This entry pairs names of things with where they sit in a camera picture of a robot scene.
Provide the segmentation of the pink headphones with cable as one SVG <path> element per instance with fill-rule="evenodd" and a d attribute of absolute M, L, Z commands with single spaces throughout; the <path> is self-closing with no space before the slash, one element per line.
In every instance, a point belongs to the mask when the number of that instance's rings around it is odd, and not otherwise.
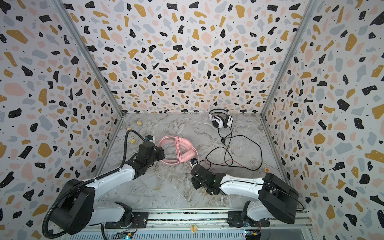
<path fill-rule="evenodd" d="M 158 146 L 162 147 L 166 144 L 173 143 L 176 148 L 176 154 L 177 159 L 176 160 L 167 160 L 164 159 L 162 162 L 167 165 L 178 165 L 186 163 L 193 158 L 196 158 L 197 160 L 200 159 L 198 151 L 193 146 L 193 144 L 184 138 L 178 137 L 178 136 L 165 136 L 160 139 Z"/>

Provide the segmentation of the white black headphones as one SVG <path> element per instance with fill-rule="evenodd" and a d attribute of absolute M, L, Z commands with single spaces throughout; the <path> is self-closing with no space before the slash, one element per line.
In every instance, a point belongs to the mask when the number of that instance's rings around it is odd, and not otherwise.
<path fill-rule="evenodd" d="M 209 119 L 212 126 L 216 129 L 231 128 L 233 116 L 224 109 L 213 109 L 209 112 Z"/>

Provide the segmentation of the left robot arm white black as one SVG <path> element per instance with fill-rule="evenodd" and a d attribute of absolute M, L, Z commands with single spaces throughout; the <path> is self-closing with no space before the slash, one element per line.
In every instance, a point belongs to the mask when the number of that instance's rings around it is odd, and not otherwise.
<path fill-rule="evenodd" d="M 164 159 L 163 148 L 153 142 L 144 142 L 138 153 L 119 168 L 86 181 L 68 181 L 46 213 L 43 235 L 54 239 L 106 223 L 119 228 L 130 227 L 134 222 L 131 207 L 121 202 L 99 205 L 97 201 L 106 192 L 144 175 L 154 163 Z"/>

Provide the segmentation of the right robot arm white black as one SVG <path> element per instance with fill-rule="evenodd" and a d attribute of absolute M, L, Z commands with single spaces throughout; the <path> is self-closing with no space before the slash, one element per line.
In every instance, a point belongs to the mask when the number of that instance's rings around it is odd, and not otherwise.
<path fill-rule="evenodd" d="M 251 198 L 245 203 L 243 221 L 258 222 L 275 218 L 292 225 L 296 221 L 299 193 L 274 174 L 246 179 L 227 174 L 213 174 L 199 164 L 191 170 L 194 188 L 204 188 L 209 195 L 239 195 Z"/>

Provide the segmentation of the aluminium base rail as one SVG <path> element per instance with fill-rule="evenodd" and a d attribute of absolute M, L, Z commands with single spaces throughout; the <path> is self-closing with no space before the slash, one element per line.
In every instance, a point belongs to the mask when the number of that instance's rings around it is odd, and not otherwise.
<path fill-rule="evenodd" d="M 87 227 L 63 240 L 315 240 L 307 212 L 296 214 L 288 225 L 277 219 L 241 223 L 241 209 L 176 209 L 134 211 L 134 225 L 118 228 L 113 224 Z M 190 227 L 199 228 L 194 234 Z"/>

